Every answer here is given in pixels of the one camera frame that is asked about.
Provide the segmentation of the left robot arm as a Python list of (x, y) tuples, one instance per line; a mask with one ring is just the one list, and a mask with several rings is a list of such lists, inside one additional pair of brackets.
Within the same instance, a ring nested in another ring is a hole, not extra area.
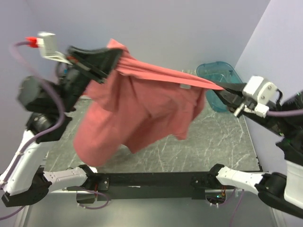
[(67, 53), (62, 54), (52, 44), (41, 44), (39, 50), (44, 58), (67, 67), (65, 72), (58, 73), (57, 83), (33, 72), (21, 85), (18, 101), (31, 115), (17, 152), (0, 176), (0, 187), (4, 191), (2, 201), (7, 207), (33, 205), (48, 193), (63, 188), (97, 193), (101, 180), (87, 165), (46, 172), (42, 162), (71, 122), (67, 113), (75, 110), (90, 82), (102, 84), (106, 81), (122, 50), (83, 50), (70, 46)]

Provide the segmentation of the salmon pink t shirt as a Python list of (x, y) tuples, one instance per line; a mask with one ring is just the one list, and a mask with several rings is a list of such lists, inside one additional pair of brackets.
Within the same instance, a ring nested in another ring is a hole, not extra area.
[(104, 84), (90, 82), (85, 93), (92, 103), (73, 140), (89, 166), (105, 164), (121, 145), (136, 153), (168, 135), (186, 139), (206, 91), (221, 90), (198, 76), (136, 60), (116, 40), (107, 46), (121, 49), (122, 56)]

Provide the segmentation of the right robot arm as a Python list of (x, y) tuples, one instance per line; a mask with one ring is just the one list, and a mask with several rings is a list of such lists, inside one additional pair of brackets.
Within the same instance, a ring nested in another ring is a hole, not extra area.
[(222, 83), (215, 94), (236, 116), (246, 116), (281, 138), (285, 172), (249, 173), (216, 164), (207, 183), (218, 189), (232, 186), (256, 194), (266, 205), (297, 218), (303, 217), (303, 93), (280, 102), (282, 92), (271, 82)]

